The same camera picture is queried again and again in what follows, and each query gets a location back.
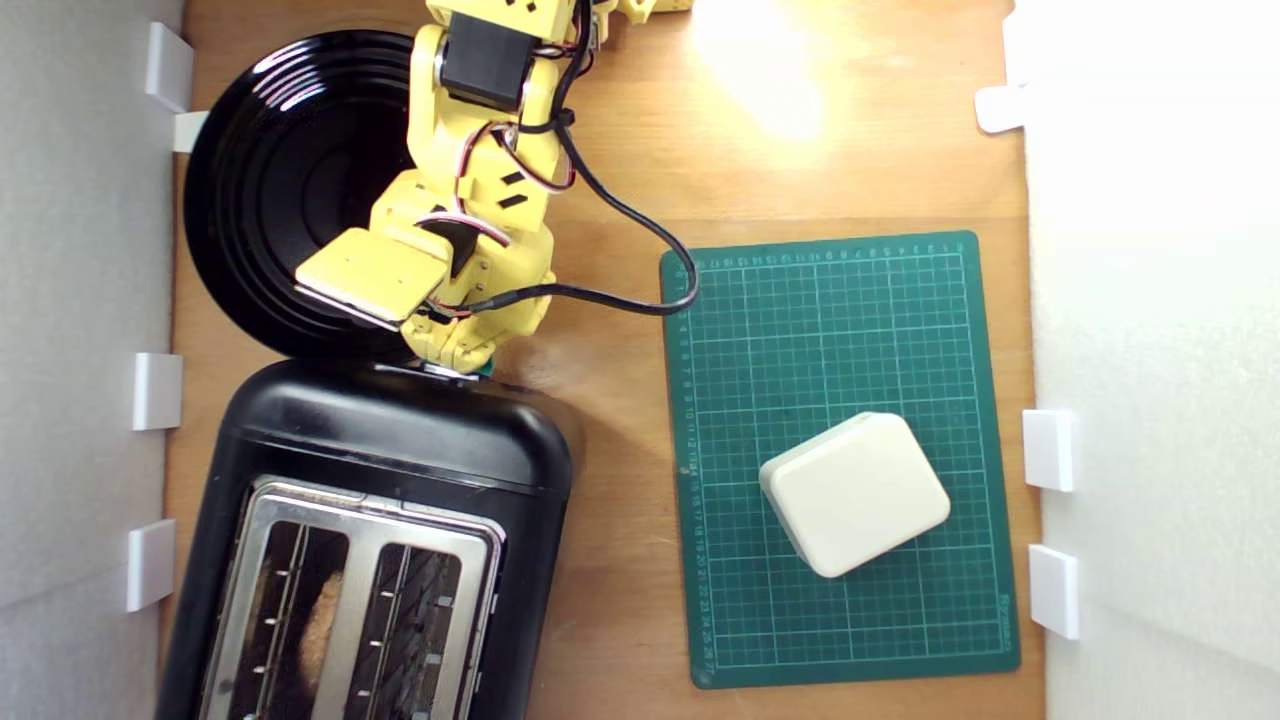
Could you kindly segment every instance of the white plastic block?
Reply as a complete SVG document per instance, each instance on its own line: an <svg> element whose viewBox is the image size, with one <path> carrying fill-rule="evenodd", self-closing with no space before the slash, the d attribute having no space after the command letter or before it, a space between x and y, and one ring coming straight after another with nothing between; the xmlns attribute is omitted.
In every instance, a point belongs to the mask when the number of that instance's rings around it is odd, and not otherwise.
<svg viewBox="0 0 1280 720"><path fill-rule="evenodd" d="M138 352L133 365L133 429L182 424L182 355Z"/></svg>
<svg viewBox="0 0 1280 720"><path fill-rule="evenodd" d="M951 514L906 421L863 413L769 460L760 488L800 557L836 578Z"/></svg>
<svg viewBox="0 0 1280 720"><path fill-rule="evenodd" d="M973 96L982 132L996 135L1027 124L1025 94L1020 87L983 87Z"/></svg>
<svg viewBox="0 0 1280 720"><path fill-rule="evenodd" d="M129 532L125 610L137 612L173 593L177 523L160 520Z"/></svg>
<svg viewBox="0 0 1280 720"><path fill-rule="evenodd" d="M1075 557L1030 546L1032 620L1069 641L1080 638L1080 577Z"/></svg>
<svg viewBox="0 0 1280 720"><path fill-rule="evenodd" d="M1071 414L1064 410L1023 411L1023 461L1027 484L1059 492L1075 489Z"/></svg>
<svg viewBox="0 0 1280 720"><path fill-rule="evenodd" d="M196 147L196 138L209 119L209 111L178 113L173 117L173 151L191 154Z"/></svg>
<svg viewBox="0 0 1280 720"><path fill-rule="evenodd" d="M164 23L151 23L147 42L146 92L174 113L191 109L196 51Z"/></svg>

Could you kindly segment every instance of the black toaster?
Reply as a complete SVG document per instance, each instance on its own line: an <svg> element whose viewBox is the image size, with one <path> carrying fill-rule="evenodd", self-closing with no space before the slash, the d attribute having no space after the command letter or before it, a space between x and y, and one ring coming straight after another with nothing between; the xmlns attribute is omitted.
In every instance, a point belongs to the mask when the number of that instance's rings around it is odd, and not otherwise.
<svg viewBox="0 0 1280 720"><path fill-rule="evenodd" d="M157 720L525 714L581 442L497 382L288 360L223 420Z"/></svg>

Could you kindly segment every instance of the wooden surface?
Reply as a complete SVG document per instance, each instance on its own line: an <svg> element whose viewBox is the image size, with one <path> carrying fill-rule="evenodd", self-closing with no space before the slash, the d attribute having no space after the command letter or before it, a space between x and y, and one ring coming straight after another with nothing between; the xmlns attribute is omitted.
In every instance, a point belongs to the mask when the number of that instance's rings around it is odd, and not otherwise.
<svg viewBox="0 0 1280 720"><path fill-rule="evenodd" d="M1000 20L1010 9L1010 0L699 0L692 14L623 28L570 104L598 174L692 245L955 228L982 237L1021 669L695 689L659 322L558 300L536 337L499 355L503 379L576 405L590 439L529 717L1043 716L1043 637L1027 616L1025 555L1039 539L1039 509L1023 484L1019 420L1033 404L1021 140L984 137L973 118L973 92L1002 81ZM425 17L416 0L188 0L195 108L298 37L412 33ZM179 178L183 169L179 160ZM660 243L584 187L553 202L549 224L562 278L657 297ZM184 556L225 404L275 357L218 311L180 232L178 249L174 351L187 357L187 386L165 512L178 519Z"/></svg>

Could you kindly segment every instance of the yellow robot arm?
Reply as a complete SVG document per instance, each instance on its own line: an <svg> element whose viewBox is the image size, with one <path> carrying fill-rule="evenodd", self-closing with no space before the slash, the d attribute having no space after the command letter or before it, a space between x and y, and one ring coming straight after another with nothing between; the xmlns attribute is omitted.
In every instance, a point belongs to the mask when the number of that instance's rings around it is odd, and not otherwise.
<svg viewBox="0 0 1280 720"><path fill-rule="evenodd" d="M594 53L613 12L645 22L659 5L692 4L589 1L428 0L439 24L415 38L415 169L379 197L367 228L348 229L297 269L300 290L398 331L424 360L463 373L536 331L550 295L467 307L556 282L544 218L550 195L573 179L550 132L567 91L557 60Z"/></svg>

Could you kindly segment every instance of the green cutting mat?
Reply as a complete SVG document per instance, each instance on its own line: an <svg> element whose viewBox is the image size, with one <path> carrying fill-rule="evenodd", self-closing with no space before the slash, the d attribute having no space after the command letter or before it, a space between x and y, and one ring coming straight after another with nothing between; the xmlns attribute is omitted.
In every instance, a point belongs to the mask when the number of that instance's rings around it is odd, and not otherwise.
<svg viewBox="0 0 1280 720"><path fill-rule="evenodd" d="M1000 433L973 233L694 252L667 320L689 650L701 688L1012 670ZM663 296L689 278L663 258ZM906 418L943 525L835 580L796 556L760 465L858 413Z"/></svg>

